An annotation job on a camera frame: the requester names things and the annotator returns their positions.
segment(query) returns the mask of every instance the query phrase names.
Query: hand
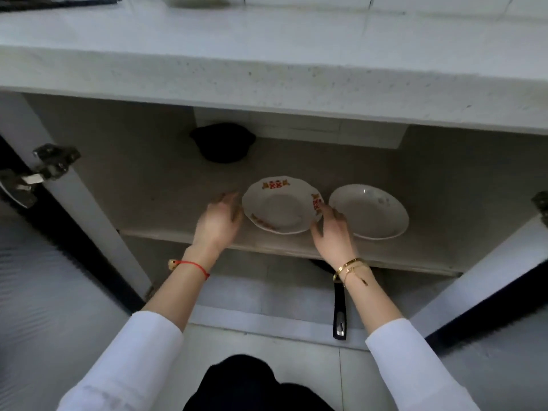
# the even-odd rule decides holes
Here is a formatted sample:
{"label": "hand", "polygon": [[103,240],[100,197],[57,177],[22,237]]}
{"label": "hand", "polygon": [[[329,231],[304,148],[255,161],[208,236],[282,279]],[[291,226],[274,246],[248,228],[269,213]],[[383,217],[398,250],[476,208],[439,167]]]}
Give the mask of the hand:
{"label": "hand", "polygon": [[243,209],[237,203],[237,196],[238,193],[223,193],[207,206],[183,259],[192,258],[213,266],[221,252],[232,244],[243,220]]}
{"label": "hand", "polygon": [[319,231],[318,224],[312,221],[310,231],[314,245],[333,269],[339,269],[346,262],[357,258],[352,232],[348,228],[345,215],[324,202],[320,202],[319,209],[323,215],[323,235]]}

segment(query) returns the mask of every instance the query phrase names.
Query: black pants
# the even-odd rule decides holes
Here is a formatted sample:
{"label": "black pants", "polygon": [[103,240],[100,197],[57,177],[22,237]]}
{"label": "black pants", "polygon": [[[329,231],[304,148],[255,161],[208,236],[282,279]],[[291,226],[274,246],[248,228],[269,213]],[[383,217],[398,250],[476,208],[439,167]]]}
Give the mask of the black pants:
{"label": "black pants", "polygon": [[280,384],[270,367],[244,354],[231,356],[205,373],[183,411],[333,411],[309,388]]}

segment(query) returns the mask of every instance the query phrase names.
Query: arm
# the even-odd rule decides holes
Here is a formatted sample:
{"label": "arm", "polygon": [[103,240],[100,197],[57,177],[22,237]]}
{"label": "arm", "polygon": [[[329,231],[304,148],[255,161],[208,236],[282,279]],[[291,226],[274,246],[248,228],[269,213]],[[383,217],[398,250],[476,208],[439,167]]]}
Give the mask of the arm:
{"label": "arm", "polygon": [[[358,257],[344,215],[320,206],[323,234],[311,225],[320,255],[335,271]],[[419,332],[404,319],[364,262],[343,269],[345,283],[369,338],[367,347],[400,411],[477,411],[468,392],[449,374]]]}
{"label": "arm", "polygon": [[[235,200],[232,193],[209,204],[183,260],[206,270],[213,267],[243,219]],[[65,394],[58,411],[148,410],[179,354],[182,331],[205,280],[195,265],[179,265],[145,307],[133,314],[86,376]]]}

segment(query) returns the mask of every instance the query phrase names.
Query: black bowl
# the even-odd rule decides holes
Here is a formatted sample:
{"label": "black bowl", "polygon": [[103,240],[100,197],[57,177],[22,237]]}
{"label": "black bowl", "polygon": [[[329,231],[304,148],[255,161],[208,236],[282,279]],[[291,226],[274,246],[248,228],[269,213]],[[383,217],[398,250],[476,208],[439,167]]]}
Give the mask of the black bowl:
{"label": "black bowl", "polygon": [[190,133],[202,156],[215,163],[233,163],[247,155],[257,138],[247,128],[234,123],[213,124]]}

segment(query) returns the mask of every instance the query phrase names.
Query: red string bracelet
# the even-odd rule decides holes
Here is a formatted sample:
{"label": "red string bracelet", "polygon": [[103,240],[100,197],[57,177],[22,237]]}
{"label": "red string bracelet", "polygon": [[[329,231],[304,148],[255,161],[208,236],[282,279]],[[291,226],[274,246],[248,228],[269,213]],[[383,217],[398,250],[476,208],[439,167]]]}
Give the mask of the red string bracelet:
{"label": "red string bracelet", "polygon": [[204,276],[205,276],[205,279],[208,279],[209,278],[209,273],[206,271],[206,269],[204,267],[202,267],[200,264],[197,264],[195,262],[192,262],[192,261],[179,261],[179,260],[169,260],[168,262],[168,268],[173,271],[175,269],[175,267],[177,267],[177,265],[179,264],[192,264],[196,267],[198,267],[199,269],[202,270],[202,272],[204,273]]}

